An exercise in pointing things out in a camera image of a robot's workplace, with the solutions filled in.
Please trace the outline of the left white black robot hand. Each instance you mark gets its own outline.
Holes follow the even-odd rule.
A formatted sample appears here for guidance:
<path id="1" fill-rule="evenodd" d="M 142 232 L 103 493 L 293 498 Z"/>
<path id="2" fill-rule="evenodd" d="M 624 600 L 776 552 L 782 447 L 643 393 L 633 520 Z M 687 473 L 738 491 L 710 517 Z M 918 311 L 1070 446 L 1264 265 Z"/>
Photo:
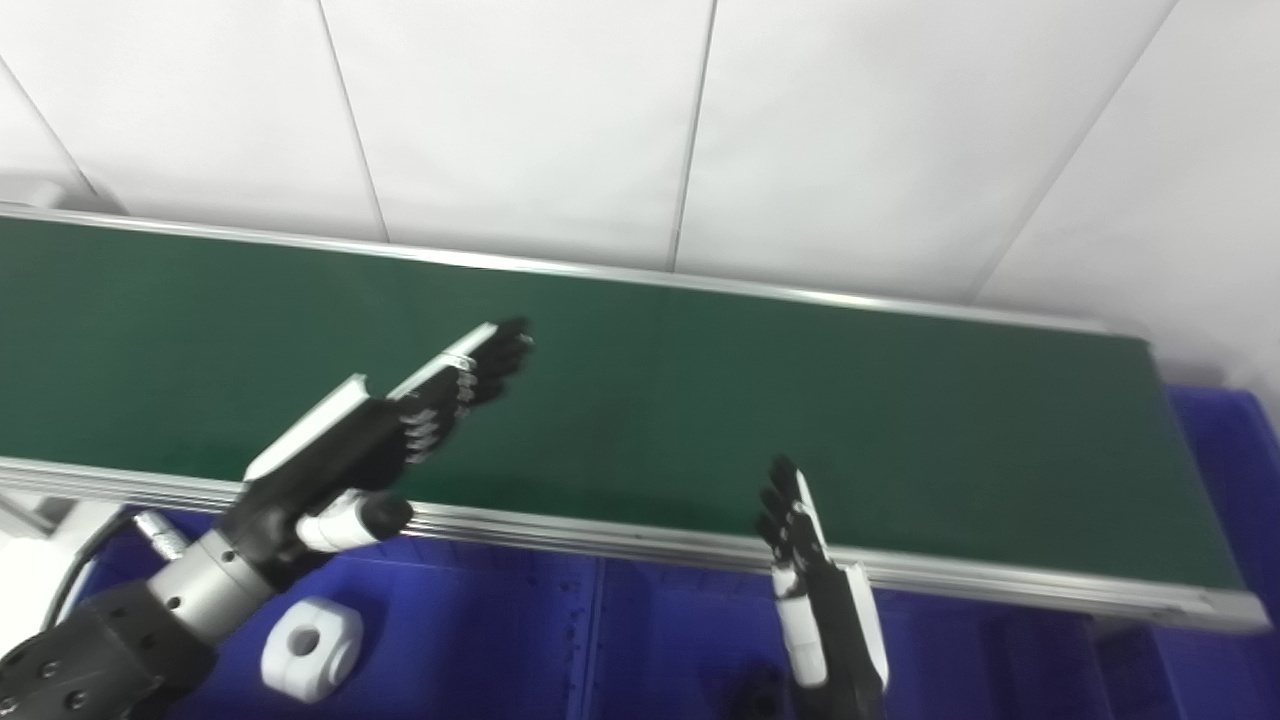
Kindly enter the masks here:
<path id="1" fill-rule="evenodd" d="M 328 561 L 296 530 L 348 489 L 389 491 L 433 456 L 477 406 L 499 398 L 532 347 L 530 320 L 486 322 L 428 361 L 388 396 L 355 377 L 355 405 L 303 436 L 300 447 L 247 471 L 244 491 L 215 527 L 274 591 Z"/>

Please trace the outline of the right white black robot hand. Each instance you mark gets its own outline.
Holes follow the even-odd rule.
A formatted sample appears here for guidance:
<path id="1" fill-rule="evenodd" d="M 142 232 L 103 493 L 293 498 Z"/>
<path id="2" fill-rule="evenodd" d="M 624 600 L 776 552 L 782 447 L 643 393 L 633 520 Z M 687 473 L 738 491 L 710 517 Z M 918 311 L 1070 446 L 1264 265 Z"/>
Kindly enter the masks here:
<path id="1" fill-rule="evenodd" d="M 799 719 L 883 719 L 890 662 L 865 568 L 831 556 L 806 478 L 773 459 L 755 529 L 771 582 Z"/>

